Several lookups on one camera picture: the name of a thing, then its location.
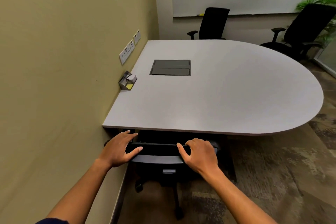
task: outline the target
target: wall socket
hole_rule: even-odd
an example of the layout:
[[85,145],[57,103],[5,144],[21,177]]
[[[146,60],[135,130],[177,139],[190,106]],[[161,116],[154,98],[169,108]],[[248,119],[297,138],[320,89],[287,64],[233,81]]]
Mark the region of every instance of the wall socket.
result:
[[137,31],[137,33],[134,35],[134,42],[137,44],[141,38],[140,30]]
[[131,47],[128,44],[124,50],[119,54],[119,59],[121,64],[123,65],[125,63],[125,61],[127,60],[127,58],[129,57],[129,55],[132,53],[131,51]]
[[131,48],[131,52],[133,52],[134,49],[135,49],[135,44],[134,44],[134,40],[133,39],[129,42],[129,46]]

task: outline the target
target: chair caster wheel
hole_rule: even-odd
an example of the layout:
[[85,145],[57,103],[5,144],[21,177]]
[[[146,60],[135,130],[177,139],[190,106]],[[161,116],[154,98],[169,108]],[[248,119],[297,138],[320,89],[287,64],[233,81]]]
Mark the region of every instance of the chair caster wheel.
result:
[[175,208],[175,217],[177,220],[180,220],[184,217],[183,210],[181,207]]
[[143,188],[142,184],[136,184],[136,185],[135,185],[135,191],[136,191],[137,193],[139,193],[139,192],[141,192],[141,191],[143,191],[143,190],[144,190],[144,188]]

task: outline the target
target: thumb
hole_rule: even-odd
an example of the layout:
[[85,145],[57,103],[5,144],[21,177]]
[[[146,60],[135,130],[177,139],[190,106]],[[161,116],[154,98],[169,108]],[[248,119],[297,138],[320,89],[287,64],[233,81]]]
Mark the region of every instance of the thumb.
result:
[[137,147],[134,150],[132,150],[130,153],[125,154],[125,160],[129,162],[133,157],[135,157],[139,152],[141,152],[143,147]]
[[186,153],[186,150],[183,148],[182,144],[177,143],[176,145],[178,148],[178,152],[181,154],[184,162],[187,163],[189,160],[191,160],[190,156]]

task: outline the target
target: hand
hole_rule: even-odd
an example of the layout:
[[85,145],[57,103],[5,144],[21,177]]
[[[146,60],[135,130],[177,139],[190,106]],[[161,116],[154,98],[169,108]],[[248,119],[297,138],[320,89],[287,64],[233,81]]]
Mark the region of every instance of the hand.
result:
[[138,134],[130,134],[130,131],[122,132],[113,137],[104,147],[99,159],[107,163],[109,168],[118,167],[126,162],[129,162],[136,154],[138,154],[142,147],[137,147],[130,153],[126,153],[126,146]]
[[203,176],[206,173],[218,169],[217,156],[209,141],[194,138],[187,141],[185,144],[190,146],[190,156],[186,153],[180,143],[177,143],[178,151],[180,152],[184,162],[192,170]]

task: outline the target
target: chair backrest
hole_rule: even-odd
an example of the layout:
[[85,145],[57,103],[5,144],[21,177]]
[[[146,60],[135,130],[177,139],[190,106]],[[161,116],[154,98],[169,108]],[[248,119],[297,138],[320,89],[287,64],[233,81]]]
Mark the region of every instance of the chair backrest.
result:
[[208,7],[199,29],[199,38],[221,39],[229,11],[225,8]]
[[308,4],[287,29],[284,40],[296,45],[313,42],[336,15],[336,7]]

